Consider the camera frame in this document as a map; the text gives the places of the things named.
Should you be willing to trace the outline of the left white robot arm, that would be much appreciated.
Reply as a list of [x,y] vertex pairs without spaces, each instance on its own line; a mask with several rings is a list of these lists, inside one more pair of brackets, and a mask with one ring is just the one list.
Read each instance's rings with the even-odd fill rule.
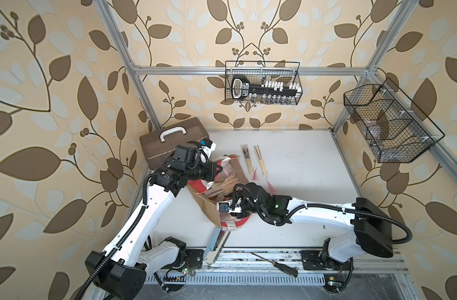
[[183,261],[185,243],[168,237],[145,252],[144,247],[162,213],[190,181],[215,181],[222,166],[210,161],[216,144],[209,138],[182,143],[169,155],[163,165],[143,180],[142,199],[123,228],[104,247],[91,252],[85,260],[90,273],[80,287],[76,299],[81,300],[90,285],[104,290],[110,298],[133,300],[142,289],[149,274],[176,261]]

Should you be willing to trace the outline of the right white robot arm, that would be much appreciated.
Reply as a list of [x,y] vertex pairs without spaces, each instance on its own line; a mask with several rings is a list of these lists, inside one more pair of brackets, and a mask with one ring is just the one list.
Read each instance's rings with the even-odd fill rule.
[[315,238],[321,244],[303,250],[305,270],[330,271],[324,289],[340,294],[349,285],[354,258],[372,255],[392,258],[394,246],[412,240],[402,221],[387,216],[363,197],[354,203],[326,204],[296,197],[272,195],[254,182],[236,184],[217,203],[218,212],[237,220],[258,217],[239,237],[241,246],[301,248]]

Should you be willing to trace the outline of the folding fan plain wood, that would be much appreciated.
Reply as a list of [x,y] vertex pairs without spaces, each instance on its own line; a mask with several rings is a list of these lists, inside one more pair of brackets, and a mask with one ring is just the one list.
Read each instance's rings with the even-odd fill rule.
[[266,183],[268,185],[270,194],[274,195],[276,193],[276,190],[274,189],[273,185],[269,181],[269,177],[268,177],[269,174],[267,172],[266,164],[264,162],[264,159],[263,159],[263,156],[262,156],[262,153],[261,153],[261,149],[260,149],[259,145],[255,145],[253,148],[254,148],[254,151],[255,151],[255,155],[257,156],[257,160],[258,160],[258,163],[260,165],[260,169],[262,171],[262,174],[265,177]]

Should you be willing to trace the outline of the folding fan black print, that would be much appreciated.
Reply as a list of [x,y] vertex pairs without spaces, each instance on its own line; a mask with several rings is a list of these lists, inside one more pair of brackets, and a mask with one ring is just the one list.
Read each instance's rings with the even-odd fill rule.
[[245,163],[247,165],[247,170],[248,170],[249,174],[252,176],[252,181],[257,181],[258,180],[257,168],[253,167],[253,165],[252,165],[251,155],[249,153],[249,147],[247,144],[242,144],[240,147],[241,147],[241,150],[243,153]]

